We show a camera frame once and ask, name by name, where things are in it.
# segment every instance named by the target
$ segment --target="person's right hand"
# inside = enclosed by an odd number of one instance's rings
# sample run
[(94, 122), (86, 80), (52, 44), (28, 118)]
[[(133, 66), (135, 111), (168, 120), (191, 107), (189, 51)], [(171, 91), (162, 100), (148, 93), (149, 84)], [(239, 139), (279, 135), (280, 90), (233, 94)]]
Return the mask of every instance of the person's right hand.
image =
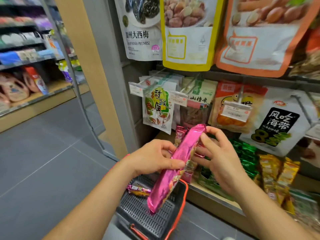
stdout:
[(210, 168), (222, 189), (234, 196), (235, 183), (249, 177), (233, 145), (222, 130), (207, 126), (207, 132), (215, 135), (217, 140), (210, 139), (205, 133), (202, 133), (200, 139), (206, 148), (198, 146), (196, 152), (209, 157), (211, 161), (196, 156), (192, 160)]

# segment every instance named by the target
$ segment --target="person's left hand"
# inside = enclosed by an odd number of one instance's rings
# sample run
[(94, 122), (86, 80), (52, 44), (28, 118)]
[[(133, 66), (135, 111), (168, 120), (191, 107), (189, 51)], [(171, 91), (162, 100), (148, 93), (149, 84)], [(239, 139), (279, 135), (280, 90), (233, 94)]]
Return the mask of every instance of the person's left hand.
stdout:
[(162, 169), (181, 169), (185, 166), (184, 161), (168, 158), (168, 151), (173, 153), (175, 150), (176, 147), (170, 141), (155, 139), (121, 161), (125, 161), (133, 169), (133, 177)]

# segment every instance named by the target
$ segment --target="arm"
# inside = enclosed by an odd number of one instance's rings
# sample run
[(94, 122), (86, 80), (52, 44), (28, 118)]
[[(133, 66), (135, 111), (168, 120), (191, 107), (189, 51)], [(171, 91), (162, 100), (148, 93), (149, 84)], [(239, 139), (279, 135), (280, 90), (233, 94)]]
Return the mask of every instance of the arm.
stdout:
[(169, 141), (153, 140), (118, 162), (43, 240), (98, 240), (110, 223), (130, 181), (140, 174), (162, 169), (180, 169), (181, 160), (165, 158), (176, 147)]
[(193, 160), (210, 168), (221, 187), (241, 206), (259, 238), (315, 239), (248, 177), (225, 134), (210, 126), (207, 131), (214, 134), (218, 140), (210, 139), (203, 133), (201, 141), (206, 148), (198, 147), (197, 151), (210, 157), (211, 161), (198, 157), (193, 157)]

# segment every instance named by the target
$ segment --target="purple package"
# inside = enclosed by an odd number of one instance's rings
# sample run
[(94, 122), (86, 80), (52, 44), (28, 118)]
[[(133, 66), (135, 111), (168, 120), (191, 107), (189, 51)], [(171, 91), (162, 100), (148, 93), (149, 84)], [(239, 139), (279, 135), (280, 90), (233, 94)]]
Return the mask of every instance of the purple package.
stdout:
[[(192, 127), (183, 138), (178, 148), (174, 151), (171, 158), (182, 160), (187, 164), (195, 152), (195, 147), (197, 146), (202, 133), (206, 133), (205, 124), (198, 124)], [(155, 214), (167, 200), (185, 171), (185, 168), (178, 170), (162, 170), (147, 199), (151, 215)]]

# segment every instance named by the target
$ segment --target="hand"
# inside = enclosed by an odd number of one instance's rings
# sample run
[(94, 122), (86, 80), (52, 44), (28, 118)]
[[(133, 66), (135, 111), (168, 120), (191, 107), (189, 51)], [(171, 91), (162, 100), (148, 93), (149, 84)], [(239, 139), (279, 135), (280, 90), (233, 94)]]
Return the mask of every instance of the hand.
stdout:
[(155, 139), (121, 161), (125, 161), (133, 169), (133, 177), (162, 169), (181, 169), (185, 166), (184, 161), (170, 159), (168, 151), (173, 153), (175, 150), (176, 147), (170, 141)]
[(222, 130), (207, 126), (207, 132), (215, 135), (218, 140), (210, 139), (205, 133), (202, 133), (200, 139), (206, 148), (197, 147), (196, 152), (211, 158), (211, 161), (195, 156), (192, 160), (210, 168), (222, 189), (234, 196), (235, 183), (249, 177), (233, 145)]

